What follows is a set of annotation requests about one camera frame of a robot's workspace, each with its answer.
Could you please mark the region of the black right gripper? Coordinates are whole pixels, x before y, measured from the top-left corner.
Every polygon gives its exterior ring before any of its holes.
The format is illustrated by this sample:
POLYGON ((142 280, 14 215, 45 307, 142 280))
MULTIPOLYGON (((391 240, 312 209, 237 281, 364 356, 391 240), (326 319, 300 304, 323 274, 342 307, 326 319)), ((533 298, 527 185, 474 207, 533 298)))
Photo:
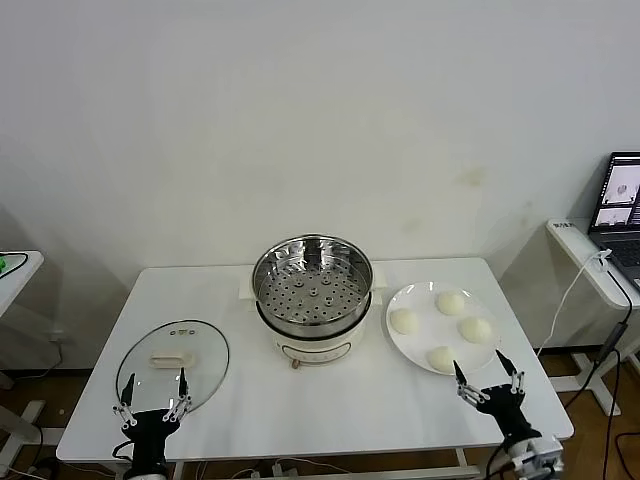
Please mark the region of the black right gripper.
POLYGON ((468 383, 458 362, 453 361, 457 395, 469 405, 477 406, 480 413, 492 416, 505 443, 540 438, 541 433, 531 426, 521 411, 525 397, 524 372, 517 370, 500 350, 496 351, 496 355, 510 382, 480 390, 468 383))

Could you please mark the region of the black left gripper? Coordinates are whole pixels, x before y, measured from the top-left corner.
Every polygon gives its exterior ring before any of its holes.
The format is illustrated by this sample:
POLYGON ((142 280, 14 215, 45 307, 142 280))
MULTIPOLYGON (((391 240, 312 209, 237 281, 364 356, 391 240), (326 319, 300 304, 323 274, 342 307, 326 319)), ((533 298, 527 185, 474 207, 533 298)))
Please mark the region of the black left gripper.
POLYGON ((178 397, 172 401, 169 410, 134 414, 131 409, 134 384, 135 374, 131 373, 120 400, 112 407, 113 413, 120 417, 121 431, 133 443, 133 463, 164 463, 166 440, 179 429, 180 422, 192 406, 185 369, 180 369, 178 397))

